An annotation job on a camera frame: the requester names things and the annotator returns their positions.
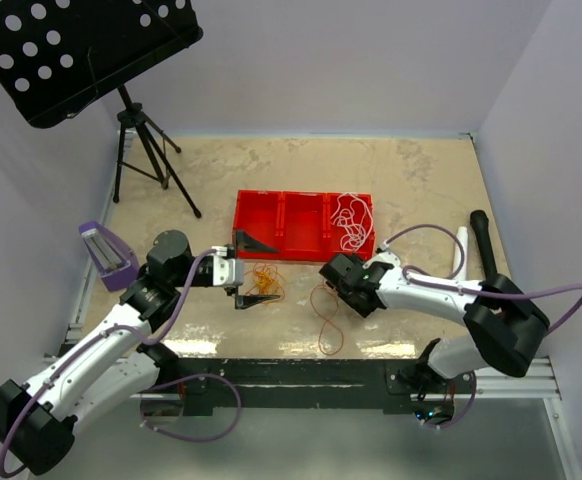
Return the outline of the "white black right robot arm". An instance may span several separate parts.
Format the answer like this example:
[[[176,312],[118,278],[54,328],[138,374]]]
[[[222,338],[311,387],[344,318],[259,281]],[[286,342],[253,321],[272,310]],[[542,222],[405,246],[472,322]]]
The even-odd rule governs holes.
[[[319,274],[364,318],[377,309],[409,310],[467,329],[463,337],[430,341],[411,366],[396,374],[420,395],[439,393],[456,377],[487,367],[524,377],[549,329],[546,315],[502,274],[485,281],[428,279],[407,272],[389,250],[367,261],[338,253]]]

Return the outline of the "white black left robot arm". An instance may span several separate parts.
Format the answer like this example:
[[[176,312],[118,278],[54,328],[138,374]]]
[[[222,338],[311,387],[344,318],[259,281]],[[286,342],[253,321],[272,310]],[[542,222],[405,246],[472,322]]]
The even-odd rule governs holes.
[[[22,470],[50,471],[102,414],[135,393],[171,390],[178,380],[177,357],[161,341],[189,290],[221,288],[238,310],[265,302],[265,295],[239,294],[245,264],[238,254],[272,250],[237,230],[231,243],[193,255],[183,232],[159,234],[137,279],[96,328],[24,383],[0,386],[0,476],[14,475],[5,465],[9,454]]]

